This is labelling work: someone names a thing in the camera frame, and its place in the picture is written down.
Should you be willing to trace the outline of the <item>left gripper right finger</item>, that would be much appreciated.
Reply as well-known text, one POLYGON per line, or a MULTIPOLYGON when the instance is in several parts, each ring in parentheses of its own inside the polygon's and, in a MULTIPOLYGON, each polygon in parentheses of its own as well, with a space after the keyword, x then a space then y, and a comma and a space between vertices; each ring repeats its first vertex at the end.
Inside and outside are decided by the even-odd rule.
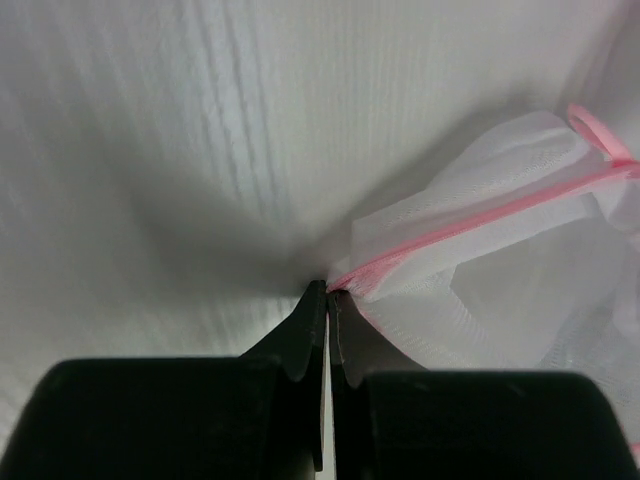
POLYGON ((635 479, 614 412, 569 372, 427 370, 328 297, 340 479, 635 479))

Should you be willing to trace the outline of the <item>spare white mesh laundry bag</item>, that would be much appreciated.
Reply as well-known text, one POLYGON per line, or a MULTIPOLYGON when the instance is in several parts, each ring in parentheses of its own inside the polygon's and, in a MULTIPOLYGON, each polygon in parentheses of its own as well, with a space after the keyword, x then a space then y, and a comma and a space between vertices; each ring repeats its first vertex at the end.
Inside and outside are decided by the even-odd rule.
POLYGON ((586 109, 477 138, 352 224, 330 290, 427 368, 591 378, 639 443, 639 163, 586 109))

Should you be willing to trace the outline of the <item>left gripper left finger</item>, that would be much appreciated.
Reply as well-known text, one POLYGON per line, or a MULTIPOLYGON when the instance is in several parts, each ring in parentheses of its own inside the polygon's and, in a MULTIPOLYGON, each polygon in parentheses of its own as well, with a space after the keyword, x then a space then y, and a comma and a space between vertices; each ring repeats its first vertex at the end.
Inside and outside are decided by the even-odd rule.
POLYGON ((326 287, 236 357, 67 360, 39 381, 5 479, 311 479, 323 468, 326 287))

